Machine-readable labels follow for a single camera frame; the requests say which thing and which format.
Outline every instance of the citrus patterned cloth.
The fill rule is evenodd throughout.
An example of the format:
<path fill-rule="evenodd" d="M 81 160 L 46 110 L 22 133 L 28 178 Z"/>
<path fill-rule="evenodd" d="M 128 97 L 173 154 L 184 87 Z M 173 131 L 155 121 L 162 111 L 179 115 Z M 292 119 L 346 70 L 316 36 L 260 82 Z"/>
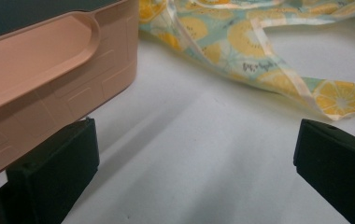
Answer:
<path fill-rule="evenodd" d="M 330 119 L 355 114 L 355 83 L 300 77 L 263 28 L 355 17 L 355 0 L 139 0 L 140 29 L 224 76 L 283 94 Z"/>

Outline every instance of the patterned bag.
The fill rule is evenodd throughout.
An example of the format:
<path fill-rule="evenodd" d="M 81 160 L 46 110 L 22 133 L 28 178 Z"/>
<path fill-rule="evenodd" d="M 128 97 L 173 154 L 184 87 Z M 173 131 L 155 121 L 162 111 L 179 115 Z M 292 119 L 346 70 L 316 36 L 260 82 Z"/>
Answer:
<path fill-rule="evenodd" d="M 300 77 L 263 28 L 355 17 L 355 0 L 140 0 L 140 29 L 228 78 L 283 94 L 330 119 L 355 113 L 355 83 Z"/>

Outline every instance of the fabric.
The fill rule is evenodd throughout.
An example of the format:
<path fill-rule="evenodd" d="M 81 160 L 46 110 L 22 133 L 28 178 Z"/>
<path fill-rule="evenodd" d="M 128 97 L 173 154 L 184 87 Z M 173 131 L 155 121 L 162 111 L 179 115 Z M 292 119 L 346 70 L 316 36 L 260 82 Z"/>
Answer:
<path fill-rule="evenodd" d="M 283 94 L 330 119 L 355 114 L 355 83 L 300 77 L 264 28 L 355 17 L 355 0 L 140 0 L 140 29 L 233 80 Z"/>

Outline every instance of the white surface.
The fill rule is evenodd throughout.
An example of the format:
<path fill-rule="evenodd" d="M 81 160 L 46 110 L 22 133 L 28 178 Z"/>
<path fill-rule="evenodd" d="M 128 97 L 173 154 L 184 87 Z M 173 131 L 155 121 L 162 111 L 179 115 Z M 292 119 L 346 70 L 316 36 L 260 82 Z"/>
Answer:
<path fill-rule="evenodd" d="M 132 86 L 91 114 L 101 165 L 65 224 L 347 223 L 292 164 L 301 119 L 329 120 L 151 39 L 138 59 Z M 355 117 L 332 124 L 355 135 Z"/>

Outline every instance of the textured container side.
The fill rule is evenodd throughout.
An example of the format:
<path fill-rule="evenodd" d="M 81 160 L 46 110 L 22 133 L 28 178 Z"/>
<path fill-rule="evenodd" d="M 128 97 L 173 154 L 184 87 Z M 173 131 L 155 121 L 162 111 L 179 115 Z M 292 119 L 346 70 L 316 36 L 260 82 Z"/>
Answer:
<path fill-rule="evenodd" d="M 86 63 L 0 106 L 0 170 L 135 79 L 138 1 L 92 12 L 99 47 Z"/>

